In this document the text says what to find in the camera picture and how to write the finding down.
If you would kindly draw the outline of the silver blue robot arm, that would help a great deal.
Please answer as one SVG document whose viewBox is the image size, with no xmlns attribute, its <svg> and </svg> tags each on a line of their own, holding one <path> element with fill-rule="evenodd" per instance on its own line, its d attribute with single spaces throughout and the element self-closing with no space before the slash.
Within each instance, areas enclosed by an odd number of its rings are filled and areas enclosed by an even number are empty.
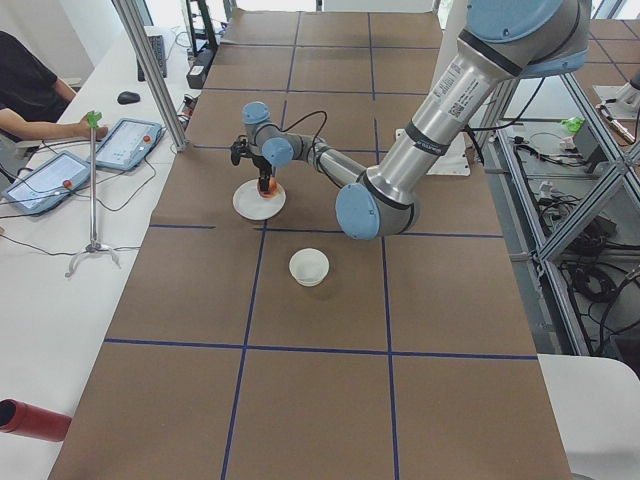
<svg viewBox="0 0 640 480">
<path fill-rule="evenodd" d="M 316 136 L 279 129 L 262 102 L 244 106 L 245 132 L 230 148 L 231 161 L 252 160 L 261 192 L 274 168 L 303 161 L 339 187 L 335 212 L 347 236 L 400 234 L 419 217 L 416 186 L 500 83 L 584 64 L 591 8 L 579 0 L 467 2 L 456 55 L 378 165 L 364 167 Z"/>
</svg>

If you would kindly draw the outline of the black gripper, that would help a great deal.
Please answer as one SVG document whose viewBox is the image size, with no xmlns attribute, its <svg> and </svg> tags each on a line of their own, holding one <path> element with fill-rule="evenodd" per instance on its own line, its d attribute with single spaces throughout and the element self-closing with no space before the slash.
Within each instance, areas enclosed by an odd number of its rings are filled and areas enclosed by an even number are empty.
<svg viewBox="0 0 640 480">
<path fill-rule="evenodd" d="M 259 170 L 258 188 L 260 192 L 268 191 L 268 180 L 273 175 L 271 163 L 262 156 L 254 156 L 252 159 L 254 166 Z"/>
</svg>

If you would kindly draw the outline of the person hand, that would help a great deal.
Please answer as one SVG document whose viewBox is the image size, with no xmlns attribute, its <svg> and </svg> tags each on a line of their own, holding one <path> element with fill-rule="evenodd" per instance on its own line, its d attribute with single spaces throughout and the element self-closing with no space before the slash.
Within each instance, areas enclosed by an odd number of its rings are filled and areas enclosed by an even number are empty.
<svg viewBox="0 0 640 480">
<path fill-rule="evenodd" d="M 109 131 L 107 126 L 98 125 L 96 128 L 92 128 L 89 121 L 83 118 L 74 125 L 74 135 L 85 139 L 90 139 L 92 134 L 95 134 L 97 140 L 103 139 Z"/>
</svg>

